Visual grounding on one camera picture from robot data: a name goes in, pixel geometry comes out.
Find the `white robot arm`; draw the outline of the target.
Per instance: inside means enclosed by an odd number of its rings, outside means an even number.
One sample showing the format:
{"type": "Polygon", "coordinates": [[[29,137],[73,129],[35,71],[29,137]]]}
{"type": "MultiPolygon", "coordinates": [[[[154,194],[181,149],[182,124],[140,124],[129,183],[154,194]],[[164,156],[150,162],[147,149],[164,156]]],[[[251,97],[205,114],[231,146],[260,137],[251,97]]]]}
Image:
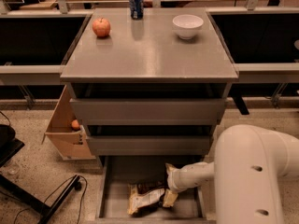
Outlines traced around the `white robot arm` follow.
{"type": "Polygon", "coordinates": [[[299,176],[299,139],[235,125],[219,136],[213,162],[166,170],[174,193],[214,180],[217,224],[284,224],[278,179],[299,176]]]}

